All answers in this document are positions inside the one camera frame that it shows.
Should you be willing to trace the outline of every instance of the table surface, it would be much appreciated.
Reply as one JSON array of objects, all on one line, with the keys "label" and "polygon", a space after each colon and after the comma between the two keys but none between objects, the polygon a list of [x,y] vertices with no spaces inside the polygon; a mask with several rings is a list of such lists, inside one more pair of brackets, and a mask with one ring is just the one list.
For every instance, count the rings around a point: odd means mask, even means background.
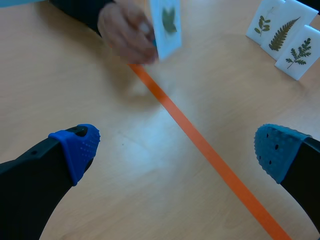
[{"label": "table surface", "polygon": [[[264,123],[320,138],[320,61],[300,81],[275,68],[245,36],[259,0],[181,4],[183,49],[146,71],[293,239],[317,239],[253,138]],[[60,129],[101,132],[41,239],[271,239],[133,71],[47,2],[0,9],[0,72],[1,162]]]}]

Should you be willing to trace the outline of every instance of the orange line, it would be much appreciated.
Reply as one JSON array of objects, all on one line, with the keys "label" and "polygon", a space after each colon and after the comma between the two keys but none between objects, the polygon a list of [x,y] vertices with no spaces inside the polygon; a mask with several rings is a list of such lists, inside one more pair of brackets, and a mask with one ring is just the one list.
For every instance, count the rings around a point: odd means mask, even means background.
[{"label": "orange line", "polygon": [[156,84],[149,74],[140,65],[129,64],[129,67],[138,75],[141,81],[148,87],[152,94],[164,106],[180,128],[190,138],[203,156],[220,174],[222,179],[246,206],[255,219],[262,225],[266,232],[274,240],[291,240],[289,235],[281,228],[276,220],[267,212],[262,204],[243,184],[226,162],[216,153],[200,132],[192,125],[181,110]]}]

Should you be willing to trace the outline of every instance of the white block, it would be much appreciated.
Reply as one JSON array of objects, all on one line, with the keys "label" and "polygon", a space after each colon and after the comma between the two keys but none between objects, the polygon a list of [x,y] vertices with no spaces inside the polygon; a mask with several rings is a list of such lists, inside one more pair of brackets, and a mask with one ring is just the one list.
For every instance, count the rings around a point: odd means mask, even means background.
[{"label": "white block", "polygon": [[284,0],[262,0],[245,35],[261,45],[273,30],[277,9],[284,3]]},{"label": "white block", "polygon": [[305,25],[283,52],[275,66],[295,80],[320,57],[320,31]]},{"label": "white block", "polygon": [[182,47],[180,0],[149,2],[159,60],[163,61]]},{"label": "white block", "polygon": [[317,14],[317,10],[296,0],[286,0],[277,10],[273,29],[269,31],[261,48],[278,60],[297,32],[304,25],[309,25]]}]

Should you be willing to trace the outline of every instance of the hand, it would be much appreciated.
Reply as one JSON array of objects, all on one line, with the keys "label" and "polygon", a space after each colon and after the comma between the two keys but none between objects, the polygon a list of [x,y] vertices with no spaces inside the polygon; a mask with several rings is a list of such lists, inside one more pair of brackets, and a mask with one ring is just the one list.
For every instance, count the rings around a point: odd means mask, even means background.
[{"label": "hand", "polygon": [[132,3],[109,3],[99,14],[102,38],[130,64],[151,64],[158,58],[152,24]]}]

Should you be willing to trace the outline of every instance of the pressed plant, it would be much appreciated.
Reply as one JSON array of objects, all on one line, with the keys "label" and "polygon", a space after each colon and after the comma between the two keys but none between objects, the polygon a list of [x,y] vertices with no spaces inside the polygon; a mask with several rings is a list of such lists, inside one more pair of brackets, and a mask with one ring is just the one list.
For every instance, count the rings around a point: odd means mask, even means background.
[{"label": "pressed plant", "polygon": [[268,18],[269,13],[271,13],[273,9],[274,9],[274,7],[272,7],[267,12],[265,17],[264,16],[260,16],[260,19],[259,19],[259,22],[258,22],[258,25],[259,25],[260,29],[258,29],[257,27],[254,29],[258,34],[260,34],[260,37],[261,37],[263,32],[268,32],[270,30],[269,23],[271,22],[271,20],[267,19],[267,18]]},{"label": "pressed plant", "polygon": [[291,20],[287,22],[285,25],[280,27],[280,29],[275,33],[273,39],[271,40],[271,43],[269,44],[269,47],[271,50],[279,52],[281,49],[283,43],[285,42],[288,32],[292,28],[292,26],[296,23],[296,21],[299,20],[300,17],[297,19]]},{"label": "pressed plant", "polygon": [[177,32],[175,25],[176,10],[172,7],[169,11],[165,8],[162,10],[162,24],[167,34],[172,35]]},{"label": "pressed plant", "polygon": [[293,60],[291,58],[285,59],[287,63],[291,63],[290,66],[287,67],[287,69],[290,68],[294,63],[297,63],[299,65],[307,64],[307,62],[301,58],[306,58],[311,55],[311,52],[309,52],[309,50],[311,49],[310,43],[311,38],[305,40],[304,43],[300,47],[298,47],[299,54],[297,54],[294,48],[291,48],[291,55],[293,56]]}]

